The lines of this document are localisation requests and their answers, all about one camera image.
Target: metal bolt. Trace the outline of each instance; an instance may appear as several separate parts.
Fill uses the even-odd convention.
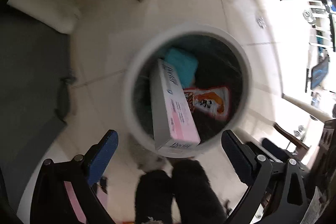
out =
[[[74,158],[73,158],[75,161],[82,161],[84,159],[84,156],[81,155],[81,154],[78,154],[76,155]]]
[[[289,163],[290,163],[291,165],[296,165],[296,160],[294,160],[294,159],[289,159]]]
[[[260,161],[265,161],[266,157],[264,155],[258,155],[257,159],[260,160]]]
[[[46,159],[43,161],[43,165],[49,165],[51,164],[51,159]]]

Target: person's leg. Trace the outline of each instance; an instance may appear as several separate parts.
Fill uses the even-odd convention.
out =
[[[152,221],[172,224],[171,178],[162,170],[141,176],[135,193],[135,224]]]
[[[182,160],[175,163],[172,182],[182,224],[225,222],[227,216],[223,206],[198,161]]]

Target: white and pink box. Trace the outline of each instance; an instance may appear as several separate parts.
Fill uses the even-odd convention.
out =
[[[158,59],[150,75],[155,148],[183,153],[200,142],[174,66]]]

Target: floor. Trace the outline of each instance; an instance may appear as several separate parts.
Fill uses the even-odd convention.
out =
[[[108,213],[116,222],[134,220],[134,192],[142,172],[127,149],[128,129],[120,102],[123,78],[132,58],[151,37],[183,22],[218,27],[243,46],[252,68],[253,87],[240,127],[256,139],[269,136],[285,146],[288,141],[274,132],[271,124],[280,121],[285,129],[294,130],[301,123],[294,117],[306,120],[306,115],[280,96],[283,90],[295,91],[293,79],[302,84],[305,60],[295,66],[293,60],[310,37],[306,32],[297,33],[298,24],[304,30],[309,26],[302,22],[302,16],[288,18],[287,5],[302,13],[301,5],[279,0],[144,0],[141,3],[98,0],[90,3],[83,9],[72,35],[72,62],[78,81],[71,90],[68,127],[44,158],[52,156],[55,161],[62,161],[84,154],[108,129],[116,130],[120,144],[105,171],[109,179]],[[259,17],[266,21],[265,29],[256,22]],[[230,199],[235,207],[246,185],[239,181],[219,144],[197,160],[205,168],[218,197]],[[27,187],[18,211],[24,223],[29,223],[31,193],[32,188]],[[179,221],[176,205],[173,218]]]

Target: snack package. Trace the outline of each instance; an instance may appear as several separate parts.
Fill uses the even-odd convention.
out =
[[[184,95],[191,113],[196,108],[216,120],[226,120],[230,110],[230,91],[226,86],[206,90],[184,89]]]

